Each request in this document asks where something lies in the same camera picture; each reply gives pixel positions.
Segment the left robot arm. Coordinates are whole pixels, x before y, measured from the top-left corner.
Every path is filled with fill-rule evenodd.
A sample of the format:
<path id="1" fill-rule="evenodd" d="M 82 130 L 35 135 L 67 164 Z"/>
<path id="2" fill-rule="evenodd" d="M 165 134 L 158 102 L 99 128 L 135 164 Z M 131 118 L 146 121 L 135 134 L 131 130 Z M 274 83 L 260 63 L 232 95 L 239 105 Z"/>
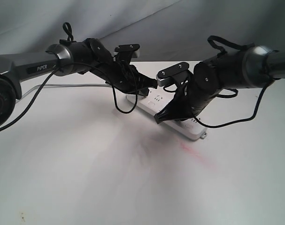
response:
<path id="1" fill-rule="evenodd" d="M 0 55 L 0 126 L 22 98 L 21 83 L 44 74 L 91 72 L 122 93 L 147 96 L 158 84 L 131 64 L 139 48 L 138 44 L 119 45 L 113 56 L 98 39 L 88 38 L 83 42 L 61 40 L 44 52 Z"/>

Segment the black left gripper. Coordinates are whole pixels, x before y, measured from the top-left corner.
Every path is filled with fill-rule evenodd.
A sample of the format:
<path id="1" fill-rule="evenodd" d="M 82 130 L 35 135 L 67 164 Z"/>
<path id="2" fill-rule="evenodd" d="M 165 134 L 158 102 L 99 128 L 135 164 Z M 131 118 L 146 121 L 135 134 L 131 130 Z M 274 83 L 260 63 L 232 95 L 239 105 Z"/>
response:
<path id="1" fill-rule="evenodd" d="M 115 54 L 112 55 L 105 47 L 95 47 L 95 55 L 99 61 L 99 70 L 105 73 L 105 75 L 100 74 L 100 76 L 119 91 L 147 97 L 149 88 L 157 89 L 156 79 L 139 73 L 135 66 L 130 63 L 117 61 Z"/>

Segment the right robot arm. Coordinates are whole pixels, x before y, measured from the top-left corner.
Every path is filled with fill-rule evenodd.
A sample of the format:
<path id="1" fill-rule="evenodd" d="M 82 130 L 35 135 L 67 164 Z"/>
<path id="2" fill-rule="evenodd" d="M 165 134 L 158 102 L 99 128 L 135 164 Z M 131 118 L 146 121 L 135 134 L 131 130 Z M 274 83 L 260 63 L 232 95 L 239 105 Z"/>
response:
<path id="1" fill-rule="evenodd" d="M 196 118 L 222 90 L 260 88 L 264 92 L 279 79 L 285 79 L 285 52 L 265 46 L 223 53 L 197 63 L 193 71 L 177 64 L 157 74 L 160 86 L 177 88 L 154 119 L 161 123 Z"/>

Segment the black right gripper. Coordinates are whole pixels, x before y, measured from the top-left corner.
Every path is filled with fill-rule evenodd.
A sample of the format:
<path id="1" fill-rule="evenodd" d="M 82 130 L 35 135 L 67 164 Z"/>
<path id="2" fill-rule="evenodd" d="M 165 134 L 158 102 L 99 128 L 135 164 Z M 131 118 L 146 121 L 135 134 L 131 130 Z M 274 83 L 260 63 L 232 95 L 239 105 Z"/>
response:
<path id="1" fill-rule="evenodd" d="M 184 121 L 197 116 L 217 95 L 217 76 L 214 72 L 184 70 L 176 75 L 177 91 L 161 111 L 154 115 L 157 124 L 164 121 Z"/>

